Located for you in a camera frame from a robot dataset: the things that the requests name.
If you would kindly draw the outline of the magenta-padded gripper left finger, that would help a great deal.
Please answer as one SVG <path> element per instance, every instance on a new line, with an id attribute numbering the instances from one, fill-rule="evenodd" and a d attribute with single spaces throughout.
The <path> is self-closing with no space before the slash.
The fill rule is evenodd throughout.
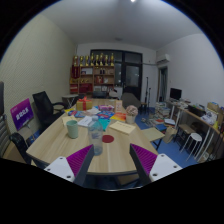
<path id="1" fill-rule="evenodd" d="M 58 157 L 45 171 L 82 186 L 93 156 L 94 146 L 89 145 L 68 157 Z"/>

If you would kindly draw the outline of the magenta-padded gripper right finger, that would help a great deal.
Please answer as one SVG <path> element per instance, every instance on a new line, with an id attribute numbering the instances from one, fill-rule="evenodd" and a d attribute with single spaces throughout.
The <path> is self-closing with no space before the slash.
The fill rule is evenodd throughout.
<path id="1" fill-rule="evenodd" d="M 129 153 L 142 185 L 147 185 L 181 170 L 181 167 L 166 154 L 156 155 L 135 144 L 130 145 Z"/>

